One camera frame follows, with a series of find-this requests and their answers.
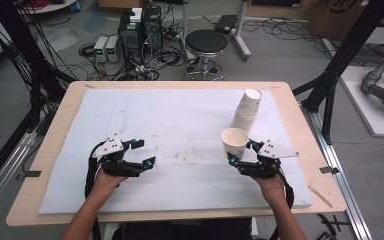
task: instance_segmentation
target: black stool seat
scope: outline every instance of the black stool seat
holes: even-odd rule
[[[213,30],[197,30],[186,36],[186,46],[197,53],[218,53],[226,49],[227,39]]]

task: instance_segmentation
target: stacked paper cups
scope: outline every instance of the stacked paper cups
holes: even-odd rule
[[[252,125],[257,118],[260,107],[261,92],[257,89],[246,89],[245,93],[236,108],[232,128],[239,128],[249,134]]]

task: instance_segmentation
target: cardboard box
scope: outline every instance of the cardboard box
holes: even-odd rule
[[[307,29],[313,37],[343,40],[365,7],[363,0],[320,0]]]

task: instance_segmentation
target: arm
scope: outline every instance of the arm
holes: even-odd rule
[[[109,176],[100,169],[93,184],[92,191],[60,239],[88,239],[99,209],[105,204],[117,185],[126,179],[127,177]]]
[[[280,177],[254,178],[254,180],[260,185],[264,198],[273,210],[280,239],[307,239],[286,203],[284,186]]]

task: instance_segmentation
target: stool base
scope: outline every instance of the stool base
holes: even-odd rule
[[[201,58],[202,61],[199,61],[198,63],[196,63],[196,61],[188,63],[185,74],[183,75],[183,80],[189,78],[190,80],[223,81],[224,78],[222,76],[222,68],[220,64],[205,57]]]

